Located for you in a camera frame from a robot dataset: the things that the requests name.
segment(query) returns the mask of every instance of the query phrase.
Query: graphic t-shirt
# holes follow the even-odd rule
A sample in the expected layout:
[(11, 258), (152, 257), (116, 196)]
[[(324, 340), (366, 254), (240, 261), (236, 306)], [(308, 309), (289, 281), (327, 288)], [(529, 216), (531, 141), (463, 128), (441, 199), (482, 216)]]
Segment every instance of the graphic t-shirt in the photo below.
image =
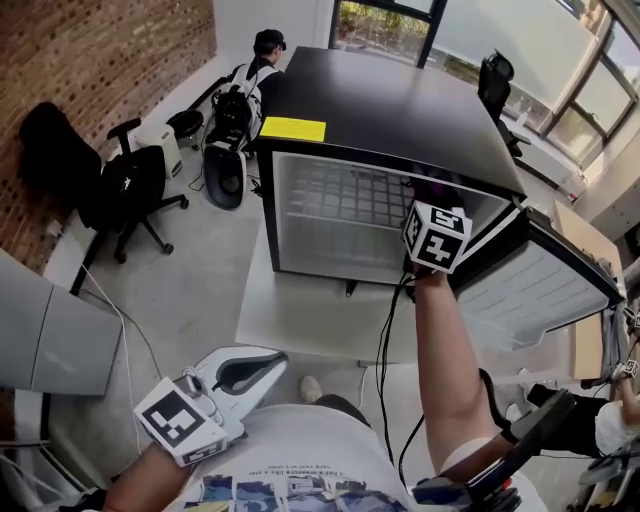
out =
[[(197, 466), (166, 510), (403, 512), (416, 508), (373, 430), (340, 411), (280, 405), (260, 409), (244, 423), (248, 438)], [(526, 484), (525, 489), (519, 486), (523, 499), (519, 512), (546, 512), (533, 486)]]

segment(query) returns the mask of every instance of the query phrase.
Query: backpack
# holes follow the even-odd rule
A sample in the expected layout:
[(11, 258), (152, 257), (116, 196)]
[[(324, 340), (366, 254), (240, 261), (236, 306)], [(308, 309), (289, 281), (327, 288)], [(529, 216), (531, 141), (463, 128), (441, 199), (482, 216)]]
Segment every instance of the backpack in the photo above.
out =
[(271, 66), (265, 66), (247, 80), (250, 69), (251, 64), (238, 68), (233, 80), (220, 88), (214, 106), (216, 131), (234, 135), (236, 150), (242, 149), (258, 135), (262, 125), (262, 94), (258, 85), (277, 73)]

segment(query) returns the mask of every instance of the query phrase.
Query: desk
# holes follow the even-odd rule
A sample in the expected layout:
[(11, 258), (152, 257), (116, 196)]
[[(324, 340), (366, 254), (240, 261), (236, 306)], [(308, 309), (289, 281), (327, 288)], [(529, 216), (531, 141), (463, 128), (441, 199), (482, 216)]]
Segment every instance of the desk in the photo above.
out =
[[(393, 288), (358, 284), (345, 295), (344, 281), (274, 273), (264, 224), (254, 249), (236, 343), (326, 357), (374, 362)], [(416, 363), (415, 313), (400, 296), (391, 329), (388, 361)], [(480, 364), (496, 384), (565, 380), (569, 376), (569, 331), (548, 333), (536, 347), (509, 352), (473, 337)], [(517, 376), (522, 366), (531, 371)]]
[[(624, 284), (618, 248), (596, 228), (569, 210), (555, 203), (555, 229), (578, 249), (611, 263), (613, 274)], [(575, 379), (597, 379), (602, 371), (602, 322), (600, 314), (590, 316), (572, 326), (572, 369)]]

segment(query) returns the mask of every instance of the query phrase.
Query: black fridge top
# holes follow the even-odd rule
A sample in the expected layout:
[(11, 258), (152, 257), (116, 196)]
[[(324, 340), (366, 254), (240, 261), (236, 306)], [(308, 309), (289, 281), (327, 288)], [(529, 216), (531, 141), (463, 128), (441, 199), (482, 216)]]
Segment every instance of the black fridge top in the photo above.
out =
[[(326, 122), (315, 144), (420, 162), (524, 195), (477, 91), (438, 70), (298, 47), (268, 115)], [(259, 140), (268, 148), (272, 139)]]

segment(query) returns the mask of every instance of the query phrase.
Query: black cap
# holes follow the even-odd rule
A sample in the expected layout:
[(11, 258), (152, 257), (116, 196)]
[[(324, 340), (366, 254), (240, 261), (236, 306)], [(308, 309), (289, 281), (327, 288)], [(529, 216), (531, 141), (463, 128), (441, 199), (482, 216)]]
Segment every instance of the black cap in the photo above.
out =
[(256, 53), (272, 52), (278, 46), (281, 46), (283, 50), (287, 49), (284, 36), (279, 30), (270, 28), (256, 34), (256, 42), (253, 45), (253, 50)]

